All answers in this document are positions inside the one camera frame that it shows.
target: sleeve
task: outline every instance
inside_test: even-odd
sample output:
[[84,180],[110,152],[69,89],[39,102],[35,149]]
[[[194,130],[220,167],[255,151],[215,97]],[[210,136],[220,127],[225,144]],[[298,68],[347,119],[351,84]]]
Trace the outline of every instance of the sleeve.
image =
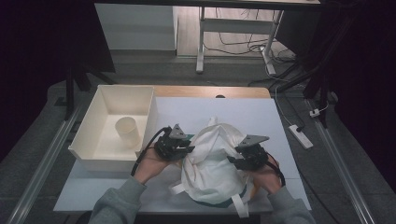
[[140,195],[146,188],[130,176],[119,189],[108,189],[96,202],[90,224],[134,223],[140,208]]
[[308,209],[306,209],[303,200],[293,199],[286,187],[282,187],[282,189],[275,194],[268,195],[268,199],[274,208],[272,214],[274,223],[316,223]]

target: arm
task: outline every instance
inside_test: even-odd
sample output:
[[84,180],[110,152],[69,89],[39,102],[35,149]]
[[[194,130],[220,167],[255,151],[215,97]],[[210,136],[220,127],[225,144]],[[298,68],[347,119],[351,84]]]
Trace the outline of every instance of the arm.
[[[271,156],[268,161],[278,166]],[[259,171],[249,172],[256,184],[267,190],[268,199],[274,208],[272,219],[274,223],[284,224],[311,224],[316,223],[306,209],[303,200],[293,199],[286,187],[282,187],[276,172],[269,166],[262,167]]]
[[134,223],[140,208],[139,198],[146,189],[146,182],[158,175],[169,162],[161,160],[153,148],[149,148],[133,176],[119,189],[108,189],[93,208],[90,224]]

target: open box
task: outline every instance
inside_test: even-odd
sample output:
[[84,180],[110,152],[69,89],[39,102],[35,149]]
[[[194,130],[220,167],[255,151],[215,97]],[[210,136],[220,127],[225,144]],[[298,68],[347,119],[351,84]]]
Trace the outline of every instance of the open box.
[[[131,172],[136,153],[156,133],[157,113],[153,87],[99,85],[69,150],[87,170]],[[136,120],[140,142],[133,148],[115,129],[123,117]]]

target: white cup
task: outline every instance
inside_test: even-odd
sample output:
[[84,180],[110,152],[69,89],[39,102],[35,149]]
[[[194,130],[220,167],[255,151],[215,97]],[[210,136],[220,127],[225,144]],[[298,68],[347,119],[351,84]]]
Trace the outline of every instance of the white cup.
[[125,146],[132,148],[140,142],[136,121],[131,117],[124,117],[116,122],[116,130]]

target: gray sweatshirt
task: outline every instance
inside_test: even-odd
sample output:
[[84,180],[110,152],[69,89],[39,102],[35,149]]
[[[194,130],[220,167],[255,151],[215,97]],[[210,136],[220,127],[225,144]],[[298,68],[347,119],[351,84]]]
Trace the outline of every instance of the gray sweatshirt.
[[[140,195],[146,188],[129,177],[119,189],[108,189],[93,208],[90,223],[134,223],[140,208]],[[269,195],[268,199],[274,207],[274,223],[316,223],[303,200],[293,199],[285,187]]]

